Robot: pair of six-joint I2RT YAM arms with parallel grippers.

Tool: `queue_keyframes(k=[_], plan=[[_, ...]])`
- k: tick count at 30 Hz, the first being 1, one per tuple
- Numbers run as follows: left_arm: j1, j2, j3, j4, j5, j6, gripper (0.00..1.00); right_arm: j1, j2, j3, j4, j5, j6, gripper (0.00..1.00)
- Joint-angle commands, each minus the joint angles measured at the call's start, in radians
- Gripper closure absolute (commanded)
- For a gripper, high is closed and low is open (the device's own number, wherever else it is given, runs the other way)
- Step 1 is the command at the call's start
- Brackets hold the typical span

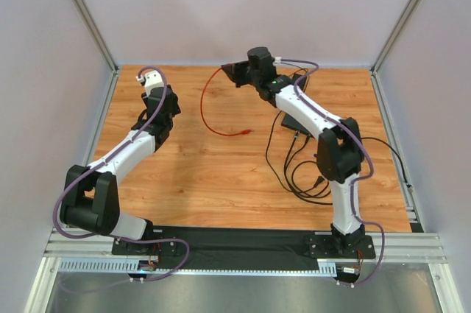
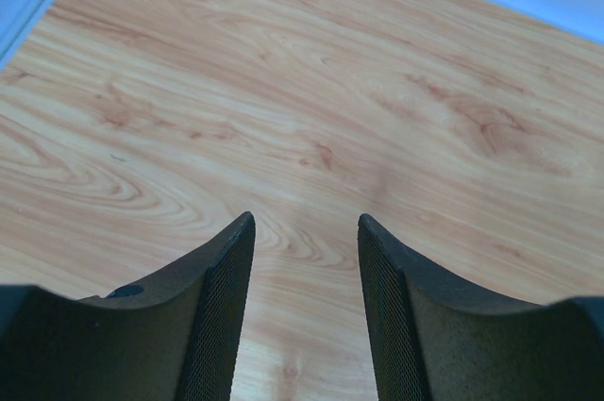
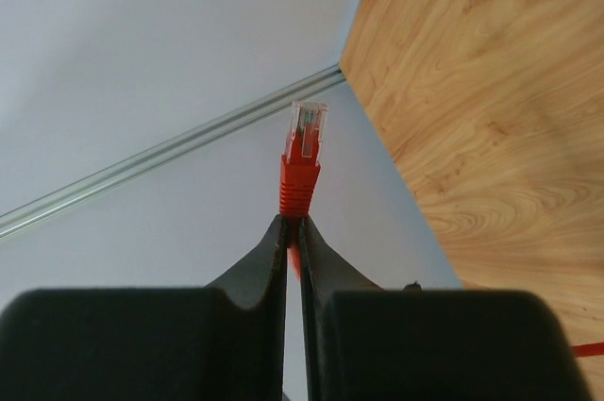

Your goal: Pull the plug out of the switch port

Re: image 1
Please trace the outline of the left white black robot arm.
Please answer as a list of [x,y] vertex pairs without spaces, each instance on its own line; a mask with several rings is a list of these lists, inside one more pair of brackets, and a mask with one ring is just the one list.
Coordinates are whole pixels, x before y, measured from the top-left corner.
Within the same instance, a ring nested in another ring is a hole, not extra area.
[[65,189],[54,206],[54,224],[80,228],[92,235],[131,241],[146,237],[151,222],[121,211],[118,186],[145,158],[156,152],[170,135],[172,119],[181,113],[170,85],[142,94],[146,117],[132,127],[126,138],[108,154],[87,166],[72,166]]

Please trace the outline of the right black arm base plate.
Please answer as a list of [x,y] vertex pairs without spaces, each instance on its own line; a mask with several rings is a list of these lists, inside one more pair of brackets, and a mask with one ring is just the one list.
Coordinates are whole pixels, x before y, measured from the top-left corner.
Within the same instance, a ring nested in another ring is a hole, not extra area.
[[308,255],[315,259],[375,259],[372,237],[366,234],[308,234],[304,238]]

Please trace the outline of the black network switch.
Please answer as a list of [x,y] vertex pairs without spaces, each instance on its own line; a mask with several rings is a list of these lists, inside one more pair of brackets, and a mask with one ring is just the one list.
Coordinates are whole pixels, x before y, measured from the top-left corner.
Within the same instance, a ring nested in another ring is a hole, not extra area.
[[281,126],[286,129],[292,130],[295,133],[303,134],[305,136],[311,136],[311,134],[305,127],[303,127],[294,117],[287,113],[282,119]]

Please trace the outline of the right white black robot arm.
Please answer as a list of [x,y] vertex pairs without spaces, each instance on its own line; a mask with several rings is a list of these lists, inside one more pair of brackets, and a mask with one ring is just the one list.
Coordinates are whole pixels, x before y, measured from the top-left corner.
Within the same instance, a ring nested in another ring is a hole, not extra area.
[[221,68],[236,87],[251,85],[262,100],[294,117],[317,140],[316,165],[329,181],[333,202],[332,246],[345,254],[365,236],[364,225],[355,212],[358,200],[355,181],[360,176],[365,153],[358,123],[322,108],[302,91],[300,80],[293,81],[277,73],[278,63],[312,66],[304,78],[319,69],[317,63],[307,60],[273,57],[265,46],[250,49],[245,61],[226,63]]

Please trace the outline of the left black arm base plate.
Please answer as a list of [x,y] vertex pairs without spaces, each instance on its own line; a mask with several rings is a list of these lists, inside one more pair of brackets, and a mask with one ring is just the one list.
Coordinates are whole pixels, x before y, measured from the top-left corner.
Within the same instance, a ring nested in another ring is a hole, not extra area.
[[179,244],[174,240],[175,236],[165,230],[153,229],[144,233],[142,240],[172,238],[170,242],[153,242],[137,244],[134,242],[116,241],[113,243],[111,253],[115,256],[176,256]]

